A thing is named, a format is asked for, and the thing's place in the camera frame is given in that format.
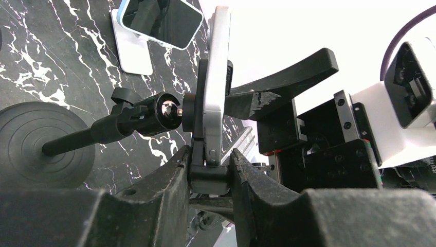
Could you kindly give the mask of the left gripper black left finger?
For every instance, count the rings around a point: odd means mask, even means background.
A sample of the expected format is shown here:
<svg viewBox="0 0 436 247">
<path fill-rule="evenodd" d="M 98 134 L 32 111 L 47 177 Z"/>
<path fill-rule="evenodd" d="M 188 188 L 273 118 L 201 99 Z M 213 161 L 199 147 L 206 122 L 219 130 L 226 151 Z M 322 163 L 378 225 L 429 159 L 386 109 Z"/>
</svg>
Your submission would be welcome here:
<svg viewBox="0 0 436 247">
<path fill-rule="evenodd" d="M 188 160 L 183 146 L 125 190 L 1 192 L 1 246 L 184 246 Z"/>
</svg>

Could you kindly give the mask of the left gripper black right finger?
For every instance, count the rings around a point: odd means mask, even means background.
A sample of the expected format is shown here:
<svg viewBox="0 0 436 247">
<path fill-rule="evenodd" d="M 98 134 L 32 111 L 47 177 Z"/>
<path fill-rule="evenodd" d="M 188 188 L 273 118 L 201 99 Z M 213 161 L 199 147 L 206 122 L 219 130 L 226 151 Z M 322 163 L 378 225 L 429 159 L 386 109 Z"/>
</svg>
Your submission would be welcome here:
<svg viewBox="0 0 436 247">
<path fill-rule="evenodd" d="M 416 189 L 294 192 L 230 156 L 238 246 L 435 246 L 435 199 Z"/>
</svg>

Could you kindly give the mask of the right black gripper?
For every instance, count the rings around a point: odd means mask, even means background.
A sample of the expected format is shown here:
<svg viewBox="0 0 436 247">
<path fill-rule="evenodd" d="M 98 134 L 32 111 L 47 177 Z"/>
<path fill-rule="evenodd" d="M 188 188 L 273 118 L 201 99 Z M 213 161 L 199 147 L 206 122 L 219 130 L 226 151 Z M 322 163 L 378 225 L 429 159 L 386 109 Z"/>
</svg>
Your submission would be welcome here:
<svg viewBox="0 0 436 247">
<path fill-rule="evenodd" d="M 296 96 L 339 71 L 335 54 L 322 48 L 300 62 L 230 90 L 224 114 L 258 120 L 260 152 L 270 175 L 285 187 L 377 188 L 380 158 L 363 104 L 344 91 L 297 115 Z"/>
</svg>

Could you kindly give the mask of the white-edged phone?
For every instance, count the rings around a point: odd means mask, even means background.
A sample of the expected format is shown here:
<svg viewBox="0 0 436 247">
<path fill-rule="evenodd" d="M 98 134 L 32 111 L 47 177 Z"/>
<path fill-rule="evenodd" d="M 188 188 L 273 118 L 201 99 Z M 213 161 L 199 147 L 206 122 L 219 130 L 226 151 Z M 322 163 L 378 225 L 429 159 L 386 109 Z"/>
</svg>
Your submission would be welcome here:
<svg viewBox="0 0 436 247">
<path fill-rule="evenodd" d="M 217 6 L 209 20 L 209 58 L 206 72 L 203 132 L 206 166 L 221 165 L 223 116 L 230 37 L 231 10 Z"/>
</svg>

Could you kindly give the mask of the black phone stand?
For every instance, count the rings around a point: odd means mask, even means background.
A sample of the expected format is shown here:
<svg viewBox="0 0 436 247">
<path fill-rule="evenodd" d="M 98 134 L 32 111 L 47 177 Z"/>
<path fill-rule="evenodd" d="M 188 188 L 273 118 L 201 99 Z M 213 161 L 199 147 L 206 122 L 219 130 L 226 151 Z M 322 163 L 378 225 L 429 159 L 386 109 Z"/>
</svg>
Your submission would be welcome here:
<svg viewBox="0 0 436 247">
<path fill-rule="evenodd" d="M 134 133 L 152 137 L 182 127 L 192 134 L 188 184 L 195 193 L 224 195 L 228 168 L 206 166 L 203 103 L 208 59 L 198 67 L 197 91 L 178 100 L 168 92 L 141 98 L 114 89 L 111 112 L 91 126 L 72 111 L 48 102 L 24 102 L 1 110 L 1 191 L 77 188 L 91 172 L 95 145 Z M 233 65 L 228 60 L 226 96 Z"/>
</svg>

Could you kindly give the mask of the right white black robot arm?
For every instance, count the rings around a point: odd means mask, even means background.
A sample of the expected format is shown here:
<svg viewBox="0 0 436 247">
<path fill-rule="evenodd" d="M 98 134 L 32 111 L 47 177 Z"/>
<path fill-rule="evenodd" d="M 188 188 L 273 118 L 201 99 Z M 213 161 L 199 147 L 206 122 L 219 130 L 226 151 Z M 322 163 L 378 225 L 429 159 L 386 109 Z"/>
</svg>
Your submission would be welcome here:
<svg viewBox="0 0 436 247">
<path fill-rule="evenodd" d="M 285 187 L 418 188 L 435 193 L 435 52 L 403 43 L 384 79 L 305 113 L 294 99 L 338 71 L 323 48 L 231 90 L 225 114 L 257 123 L 259 152 Z"/>
</svg>

